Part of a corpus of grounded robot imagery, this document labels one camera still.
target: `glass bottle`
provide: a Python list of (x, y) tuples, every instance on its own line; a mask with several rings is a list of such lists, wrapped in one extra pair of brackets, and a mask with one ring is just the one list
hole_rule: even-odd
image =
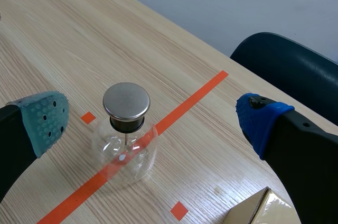
[(95, 165), (114, 185), (128, 185), (144, 177), (154, 164), (157, 131), (145, 117), (150, 97), (141, 86), (122, 82), (104, 94), (109, 117), (99, 122), (91, 146)]

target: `black rubber seal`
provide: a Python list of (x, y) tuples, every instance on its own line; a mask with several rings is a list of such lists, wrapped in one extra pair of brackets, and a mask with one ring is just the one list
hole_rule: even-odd
[(132, 122), (121, 122), (113, 118), (110, 118), (109, 121), (111, 126), (120, 133), (134, 133), (143, 126), (144, 117)]

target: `teal gripper pad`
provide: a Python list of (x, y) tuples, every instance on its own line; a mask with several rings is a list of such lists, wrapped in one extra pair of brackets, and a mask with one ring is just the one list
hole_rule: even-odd
[(69, 117), (69, 105), (64, 94), (47, 91), (9, 104), (17, 105), (31, 140), (34, 153), (40, 158), (64, 133)]

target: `chair backrest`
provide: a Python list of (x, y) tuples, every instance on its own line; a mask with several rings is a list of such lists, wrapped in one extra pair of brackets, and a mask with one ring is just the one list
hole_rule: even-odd
[(337, 63), (273, 33), (248, 37), (231, 58), (338, 125)]

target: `metal lid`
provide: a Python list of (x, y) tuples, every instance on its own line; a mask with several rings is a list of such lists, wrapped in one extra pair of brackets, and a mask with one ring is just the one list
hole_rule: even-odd
[(107, 89), (103, 105), (113, 119), (132, 122), (141, 119), (150, 107), (147, 91), (137, 84), (122, 82)]

